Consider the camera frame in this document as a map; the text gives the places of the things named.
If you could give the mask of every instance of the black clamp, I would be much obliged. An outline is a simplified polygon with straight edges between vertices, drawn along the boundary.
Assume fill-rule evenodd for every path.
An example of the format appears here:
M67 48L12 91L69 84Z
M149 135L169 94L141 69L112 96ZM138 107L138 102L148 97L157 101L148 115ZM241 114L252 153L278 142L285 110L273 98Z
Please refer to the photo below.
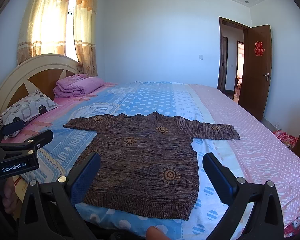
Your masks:
M82 202L100 168L100 156L91 153L69 175L56 182L39 184L31 180L23 200L19 220L18 239L95 240L82 220L75 204Z
M272 181L260 185L249 183L242 177L236 178L212 153L203 156L203 168L221 202L229 206L207 240L231 239L250 202L254 202L254 206L239 240L284 239L281 205Z
M0 125L0 181L39 168L37 150L53 139L52 131L47 130L27 139L24 143L1 143L5 136L23 127L22 120ZM13 237L17 234L17 223L10 214L4 211L2 194L2 189L0 189L0 227L2 227L0 231Z

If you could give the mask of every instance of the pink polka dot sheet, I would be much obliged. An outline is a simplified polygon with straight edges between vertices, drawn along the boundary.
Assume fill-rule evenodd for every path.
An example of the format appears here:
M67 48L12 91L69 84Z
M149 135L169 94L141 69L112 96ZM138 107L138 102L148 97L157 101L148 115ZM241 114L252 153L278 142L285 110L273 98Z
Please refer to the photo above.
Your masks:
M300 158L263 124L218 89L190 85L218 124L231 124L241 140L228 141L248 182L275 183L285 236L300 229Z

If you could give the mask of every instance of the blue polka dot sheet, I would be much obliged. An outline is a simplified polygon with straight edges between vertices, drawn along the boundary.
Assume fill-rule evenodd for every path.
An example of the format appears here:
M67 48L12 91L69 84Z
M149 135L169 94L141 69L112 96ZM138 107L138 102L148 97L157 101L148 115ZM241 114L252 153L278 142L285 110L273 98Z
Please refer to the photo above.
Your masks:
M78 156L97 134L91 131L65 129L63 124L77 117L101 114L148 115L157 111L166 116L182 116L189 120L215 123L210 112L197 94L187 84L173 82L135 82L109 87L89 100L82 100L67 113L51 121L53 141L38 151L40 168L24 174L27 181L37 179L40 183L56 181L67 175ZM127 212L79 203L76 208L82 218L102 228L121 228L145 237L150 226L160 228L172 240L204 240L224 215L227 205L221 203L203 167L202 158L212 152L218 160L229 167L236 177L244 177L236 156L227 141L194 138L193 149L197 152L200 188L197 202L189 220L154 219ZM238 238L252 210L249 204L232 239Z

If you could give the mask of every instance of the white wall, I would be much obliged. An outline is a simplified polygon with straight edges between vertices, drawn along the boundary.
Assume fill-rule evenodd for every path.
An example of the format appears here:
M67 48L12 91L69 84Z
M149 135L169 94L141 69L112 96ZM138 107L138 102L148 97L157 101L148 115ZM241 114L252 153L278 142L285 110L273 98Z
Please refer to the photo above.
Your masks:
M237 79L237 41L244 42L244 34L243 30L222 25L222 36L228 38L228 70L225 89L234 91L234 85Z
M0 14L0 85L17 66L19 31L29 0L10 0ZM105 77L104 69L104 0L98 0L96 18L96 54L98 75Z
M300 134L300 9L293 0L265 0L250 8L253 26L270 24L272 77L265 118Z
M231 0L106 0L106 81L217 87L219 16L251 26L249 8Z
M29 0L10 0L0 14L0 85L17 66L19 31Z

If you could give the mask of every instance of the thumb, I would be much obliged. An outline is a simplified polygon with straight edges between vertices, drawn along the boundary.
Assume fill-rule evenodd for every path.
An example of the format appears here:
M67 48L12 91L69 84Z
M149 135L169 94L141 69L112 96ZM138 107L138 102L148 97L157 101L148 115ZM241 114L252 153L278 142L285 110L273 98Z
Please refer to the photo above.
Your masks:
M149 227L146 232L146 240L171 240L159 228Z

